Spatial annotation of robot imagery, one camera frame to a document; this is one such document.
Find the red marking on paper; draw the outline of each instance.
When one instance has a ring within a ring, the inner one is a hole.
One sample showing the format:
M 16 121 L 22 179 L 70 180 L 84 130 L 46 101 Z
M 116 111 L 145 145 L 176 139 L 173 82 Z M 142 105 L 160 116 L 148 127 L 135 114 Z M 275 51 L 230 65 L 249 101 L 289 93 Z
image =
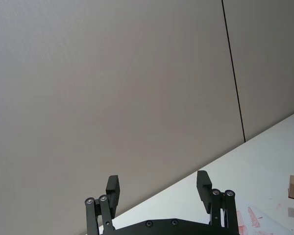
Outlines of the red marking on paper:
M 247 233 L 247 227 L 245 225 L 239 226 L 239 234 L 240 235 L 248 235 L 248 233 Z
M 259 224 L 253 210 L 250 207 L 248 207 L 248 213 L 249 213 L 249 216 L 250 216 L 250 219 L 251 219 L 252 226 L 254 228 L 260 228 L 260 224 Z
M 257 232 L 253 232 L 253 235 L 273 235 L 273 234 L 266 233 L 266 232 L 263 232 L 263 231 L 257 231 Z
M 281 203 L 279 203 L 278 205 L 276 205 L 276 210 L 280 209 L 282 207 Z
M 236 216 L 237 216 L 237 223 L 239 226 L 244 225 L 243 217 L 240 211 L 236 211 Z

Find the black vertical line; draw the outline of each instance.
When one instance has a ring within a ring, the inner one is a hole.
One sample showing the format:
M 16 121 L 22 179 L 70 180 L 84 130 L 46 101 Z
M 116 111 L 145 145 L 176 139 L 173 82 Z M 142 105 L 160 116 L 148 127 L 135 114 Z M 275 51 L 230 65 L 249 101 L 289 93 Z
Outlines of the black vertical line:
M 234 71 L 232 50 L 231 50 L 231 44 L 230 44 L 230 38 L 229 38 L 229 31 L 227 29 L 227 23 L 226 23 L 226 17 L 225 17 L 225 10 L 224 10 L 224 3 L 223 3 L 223 0 L 221 0 L 221 1 L 222 1 L 222 9 L 223 9 L 224 23 L 225 23 L 225 29 L 226 29 L 226 35 L 227 35 L 227 42 L 229 44 L 229 50 L 230 50 L 230 56 L 231 56 L 231 63 L 232 63 L 233 77 L 234 77 L 234 83 L 235 83 L 237 103 L 239 105 L 239 110 L 240 110 L 240 118 L 241 118 L 241 125 L 242 125 L 243 137 L 244 137 L 244 142 L 246 142 L 245 131 L 244 131 L 244 124 L 243 124 L 243 118 L 242 118 L 242 111 L 241 111 L 241 104 L 240 104 L 240 98 L 239 98 L 239 91 L 237 90 L 236 76 L 235 76 L 235 71 Z

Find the table surface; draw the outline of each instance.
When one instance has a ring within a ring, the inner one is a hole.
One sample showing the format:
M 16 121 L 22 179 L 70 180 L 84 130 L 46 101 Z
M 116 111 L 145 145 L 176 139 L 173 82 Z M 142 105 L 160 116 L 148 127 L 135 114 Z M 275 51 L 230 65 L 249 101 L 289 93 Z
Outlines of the table surface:
M 294 200 L 288 198 L 294 175 L 294 115 L 202 170 L 208 172 L 213 188 L 234 190 L 294 233 Z M 118 229 L 148 219 L 199 221 L 205 216 L 209 218 L 197 192 L 195 172 L 119 215 L 113 225 Z

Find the paper sheet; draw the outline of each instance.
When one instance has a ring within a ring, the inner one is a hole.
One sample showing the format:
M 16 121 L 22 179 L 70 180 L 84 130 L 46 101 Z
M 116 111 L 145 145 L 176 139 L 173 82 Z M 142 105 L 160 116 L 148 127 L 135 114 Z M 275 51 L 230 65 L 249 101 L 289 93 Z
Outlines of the paper sheet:
M 294 235 L 244 199 L 235 197 L 235 203 L 240 235 Z

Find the screw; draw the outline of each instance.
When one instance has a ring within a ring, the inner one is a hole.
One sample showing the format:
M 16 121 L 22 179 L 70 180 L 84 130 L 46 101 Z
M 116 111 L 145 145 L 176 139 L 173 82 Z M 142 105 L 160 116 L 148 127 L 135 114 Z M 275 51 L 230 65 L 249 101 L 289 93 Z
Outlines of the screw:
M 102 202 L 104 202 L 105 200 L 107 200 L 107 196 L 102 196 L 102 197 L 100 198 L 100 201 L 102 201 Z
M 213 190 L 212 193 L 213 193 L 214 195 L 219 195 L 220 192 L 219 192 L 219 190 Z
M 86 203 L 87 203 L 87 204 L 92 204 L 93 201 L 94 201 L 94 200 L 93 200 L 92 198 L 90 198 L 90 199 L 88 199 L 88 200 L 86 201 Z
M 172 223 L 173 226 L 176 226 L 176 225 L 178 224 L 178 221 L 177 221 L 176 219 L 173 219 L 173 220 L 171 221 L 171 223 Z
M 234 192 L 232 192 L 232 191 L 227 191 L 227 192 L 226 192 L 226 195 L 228 195 L 228 196 L 233 196 L 233 195 L 234 195 Z
M 148 228 L 151 228 L 151 227 L 153 226 L 153 222 L 150 221 L 150 220 L 148 220 L 148 221 L 146 222 L 146 226 L 147 226 Z

